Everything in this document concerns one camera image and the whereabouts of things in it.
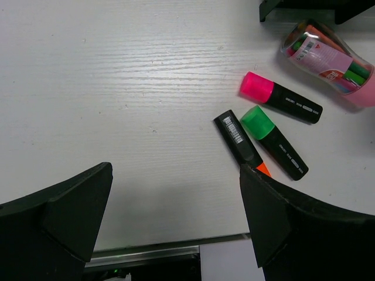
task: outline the pink highlighter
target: pink highlighter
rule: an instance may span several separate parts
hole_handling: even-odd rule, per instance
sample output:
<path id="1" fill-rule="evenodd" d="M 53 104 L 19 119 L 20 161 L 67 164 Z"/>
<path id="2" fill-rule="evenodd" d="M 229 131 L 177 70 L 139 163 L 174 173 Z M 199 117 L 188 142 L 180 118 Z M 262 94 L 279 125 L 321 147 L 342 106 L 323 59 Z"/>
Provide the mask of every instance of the pink highlighter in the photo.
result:
<path id="1" fill-rule="evenodd" d="M 320 105 L 252 72 L 244 77 L 240 94 L 311 124 L 319 121 L 323 111 Z"/>

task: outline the orange highlighter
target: orange highlighter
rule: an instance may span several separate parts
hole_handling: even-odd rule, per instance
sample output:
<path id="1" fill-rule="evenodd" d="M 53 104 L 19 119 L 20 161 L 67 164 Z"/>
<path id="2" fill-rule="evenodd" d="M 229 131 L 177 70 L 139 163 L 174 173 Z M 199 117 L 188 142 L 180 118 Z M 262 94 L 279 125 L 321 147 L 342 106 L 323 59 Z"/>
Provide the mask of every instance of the orange highlighter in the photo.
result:
<path id="1" fill-rule="evenodd" d="M 271 177 L 262 158 L 232 110 L 215 118 L 214 123 L 240 166 L 248 164 L 253 169 Z"/>

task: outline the orange cap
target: orange cap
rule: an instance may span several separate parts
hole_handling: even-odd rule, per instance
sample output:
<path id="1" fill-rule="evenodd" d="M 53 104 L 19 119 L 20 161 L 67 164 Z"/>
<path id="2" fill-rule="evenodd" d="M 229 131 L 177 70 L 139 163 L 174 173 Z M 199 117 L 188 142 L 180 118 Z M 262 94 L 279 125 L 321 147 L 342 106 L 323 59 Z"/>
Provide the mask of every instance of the orange cap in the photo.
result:
<path id="1" fill-rule="evenodd" d="M 262 173 L 266 174 L 267 176 L 271 177 L 271 174 L 269 173 L 267 167 L 265 166 L 264 162 L 261 163 L 258 167 L 257 170 L 261 171 Z"/>

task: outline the green cap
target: green cap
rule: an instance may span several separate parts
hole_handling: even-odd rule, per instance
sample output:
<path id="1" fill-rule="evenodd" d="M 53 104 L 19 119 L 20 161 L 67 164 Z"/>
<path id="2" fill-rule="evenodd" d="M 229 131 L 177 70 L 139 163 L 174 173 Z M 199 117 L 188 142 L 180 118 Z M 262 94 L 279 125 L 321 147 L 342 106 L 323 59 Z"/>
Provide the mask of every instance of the green cap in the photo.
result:
<path id="1" fill-rule="evenodd" d="M 267 136 L 275 127 L 275 124 L 257 105 L 250 109 L 242 118 L 241 123 L 246 130 L 257 140 Z"/>

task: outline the white table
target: white table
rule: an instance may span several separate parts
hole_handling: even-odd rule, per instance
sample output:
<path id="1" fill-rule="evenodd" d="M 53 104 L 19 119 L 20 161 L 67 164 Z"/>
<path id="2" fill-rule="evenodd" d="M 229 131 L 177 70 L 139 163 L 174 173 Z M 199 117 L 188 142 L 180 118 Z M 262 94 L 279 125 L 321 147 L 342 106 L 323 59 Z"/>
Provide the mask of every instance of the white table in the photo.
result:
<path id="1" fill-rule="evenodd" d="M 96 250 L 248 232 L 238 167 L 212 119 L 254 105 L 236 96 L 253 70 L 324 107 L 312 126 L 265 110 L 310 168 L 291 182 L 260 149 L 274 178 L 375 214 L 375 109 L 348 109 L 279 54 L 311 12 L 277 11 L 260 24 L 258 4 L 3 0 L 0 201 L 109 161 Z M 335 28 L 375 63 L 375 9 Z"/>

